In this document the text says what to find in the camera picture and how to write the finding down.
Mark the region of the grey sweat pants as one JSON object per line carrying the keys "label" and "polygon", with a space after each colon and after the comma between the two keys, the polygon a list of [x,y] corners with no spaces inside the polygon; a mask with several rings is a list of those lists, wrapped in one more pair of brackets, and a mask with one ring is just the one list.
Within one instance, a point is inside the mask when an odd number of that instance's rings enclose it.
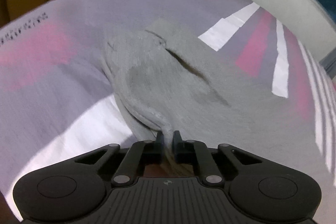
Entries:
{"label": "grey sweat pants", "polygon": [[104,27],[102,67],[123,117],[139,139],[163,132],[168,166],[173,133],[210,147],[228,143],[309,173],[309,129],[288,100],[247,79],[187,28],[163,19],[130,31]]}

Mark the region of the striped pink purple bed sheet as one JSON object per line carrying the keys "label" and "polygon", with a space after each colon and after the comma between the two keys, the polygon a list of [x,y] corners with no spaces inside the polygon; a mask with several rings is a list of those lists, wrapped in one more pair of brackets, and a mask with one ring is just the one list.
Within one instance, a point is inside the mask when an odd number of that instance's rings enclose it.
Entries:
{"label": "striped pink purple bed sheet", "polygon": [[290,30],[252,0],[54,0],[1,29],[1,193],[16,218],[23,175],[139,139],[102,67],[104,27],[187,28],[219,61],[288,100],[309,129],[318,223],[335,223],[335,88]]}

